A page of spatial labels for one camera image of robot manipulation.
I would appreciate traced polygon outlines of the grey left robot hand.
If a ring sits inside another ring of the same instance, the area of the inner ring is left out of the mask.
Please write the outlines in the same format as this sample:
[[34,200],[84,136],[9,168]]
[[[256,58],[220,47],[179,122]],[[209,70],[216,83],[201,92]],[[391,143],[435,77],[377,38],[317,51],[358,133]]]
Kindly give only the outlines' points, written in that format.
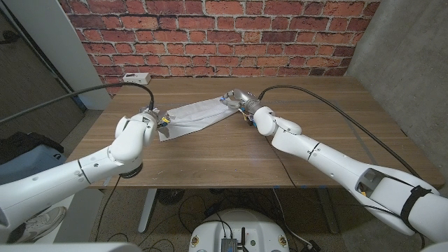
[[171,122],[170,115],[166,110],[160,110],[157,107],[150,109],[148,106],[141,107],[139,112],[143,114],[143,121],[145,123],[153,118],[153,121],[157,123],[157,130],[164,137],[169,136],[168,124]]

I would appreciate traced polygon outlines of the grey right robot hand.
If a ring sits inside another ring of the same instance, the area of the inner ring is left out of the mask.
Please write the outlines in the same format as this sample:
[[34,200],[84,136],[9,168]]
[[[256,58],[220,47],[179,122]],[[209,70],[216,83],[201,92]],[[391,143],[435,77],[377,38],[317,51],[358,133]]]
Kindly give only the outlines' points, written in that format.
[[252,93],[239,89],[225,93],[219,101],[230,109],[244,109],[250,114],[254,114],[262,107],[260,100]]

